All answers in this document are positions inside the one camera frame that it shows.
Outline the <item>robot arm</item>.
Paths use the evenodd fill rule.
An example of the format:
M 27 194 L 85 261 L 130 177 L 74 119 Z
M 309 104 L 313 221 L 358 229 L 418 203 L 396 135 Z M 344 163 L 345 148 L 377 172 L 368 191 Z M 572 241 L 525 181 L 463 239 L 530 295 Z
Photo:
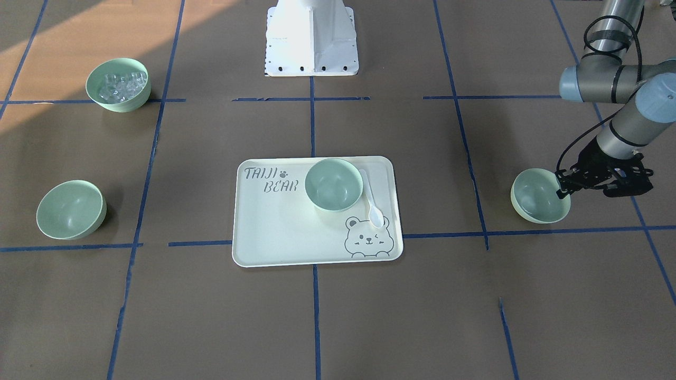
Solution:
M 647 147 L 675 120 L 674 59 L 643 62 L 639 29 L 643 1 L 605 1 L 584 31 L 584 55 L 559 82 L 569 101 L 613 103 L 621 108 L 591 128 L 596 132 L 568 170 L 556 164 L 560 199 L 582 189 L 606 197 L 638 196 L 652 188 L 643 164 Z

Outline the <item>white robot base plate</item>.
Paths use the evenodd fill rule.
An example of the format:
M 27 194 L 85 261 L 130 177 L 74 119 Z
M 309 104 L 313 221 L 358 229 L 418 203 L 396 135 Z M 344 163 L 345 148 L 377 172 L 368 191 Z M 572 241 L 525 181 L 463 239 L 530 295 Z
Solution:
M 339 77 L 359 69 L 355 14 L 343 1 L 278 1 L 268 8 L 267 77 Z

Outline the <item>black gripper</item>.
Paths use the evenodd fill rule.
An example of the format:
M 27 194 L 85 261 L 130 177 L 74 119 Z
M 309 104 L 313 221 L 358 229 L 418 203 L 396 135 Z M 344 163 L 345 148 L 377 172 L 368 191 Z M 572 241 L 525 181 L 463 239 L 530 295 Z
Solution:
M 565 199 L 581 189 L 601 190 L 606 197 L 639 196 L 652 190 L 650 177 L 654 171 L 644 167 L 644 155 L 630 153 L 618 159 L 604 153 L 596 139 L 582 149 L 577 163 L 570 170 L 555 171 L 559 183 L 556 195 Z

